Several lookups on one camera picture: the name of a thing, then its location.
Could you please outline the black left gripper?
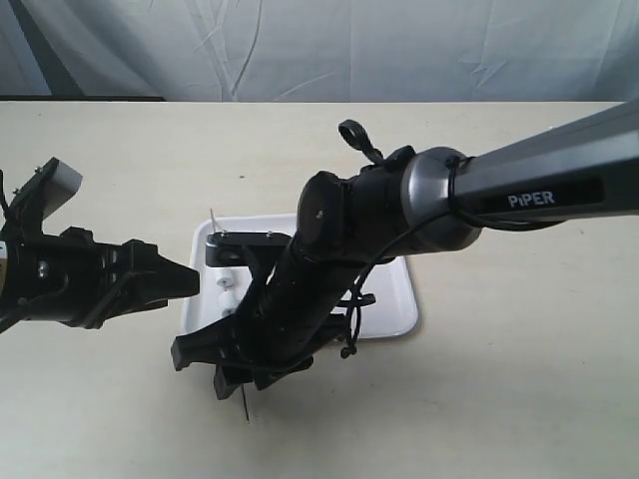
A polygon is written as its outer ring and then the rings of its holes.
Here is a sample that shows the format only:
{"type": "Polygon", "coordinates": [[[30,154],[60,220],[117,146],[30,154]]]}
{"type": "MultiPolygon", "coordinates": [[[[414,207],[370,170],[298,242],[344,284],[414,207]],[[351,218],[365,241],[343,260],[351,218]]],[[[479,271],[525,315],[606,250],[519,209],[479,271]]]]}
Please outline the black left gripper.
{"type": "Polygon", "coordinates": [[[9,239],[9,325],[54,321],[99,329],[110,318],[163,308],[200,292],[196,272],[154,244],[93,240],[88,230],[9,239]]]}

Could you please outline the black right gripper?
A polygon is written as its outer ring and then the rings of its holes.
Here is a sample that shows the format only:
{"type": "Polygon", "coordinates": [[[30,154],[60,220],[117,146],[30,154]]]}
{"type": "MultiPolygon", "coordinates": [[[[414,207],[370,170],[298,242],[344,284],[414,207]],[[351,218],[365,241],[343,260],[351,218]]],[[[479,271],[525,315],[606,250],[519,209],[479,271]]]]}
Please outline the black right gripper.
{"type": "Polygon", "coordinates": [[[360,281],[368,272],[361,258],[312,251],[292,239],[251,313],[254,361],[240,359],[234,328],[224,319],[177,336],[170,348],[174,369],[214,364],[216,397],[225,400],[244,384],[262,391],[309,368],[315,352],[335,339],[348,358],[357,353],[361,309],[369,304],[360,281]]]}

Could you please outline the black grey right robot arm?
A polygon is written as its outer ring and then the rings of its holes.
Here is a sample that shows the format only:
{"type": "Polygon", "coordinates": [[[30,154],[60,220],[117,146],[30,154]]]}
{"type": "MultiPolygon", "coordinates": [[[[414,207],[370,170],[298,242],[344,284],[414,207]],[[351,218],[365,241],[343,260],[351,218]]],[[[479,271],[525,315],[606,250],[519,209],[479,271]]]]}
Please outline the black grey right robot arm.
{"type": "Polygon", "coordinates": [[[357,352],[372,270],[399,256],[458,251],[486,229],[527,233],[638,212],[638,104],[630,101],[479,155],[450,147],[384,155],[354,120],[342,138],[367,158],[351,178],[321,171],[305,184],[292,235],[219,232],[208,266],[244,266],[236,310],[178,336],[174,367],[215,368],[219,399],[266,389],[310,368],[339,342],[357,352]]]}

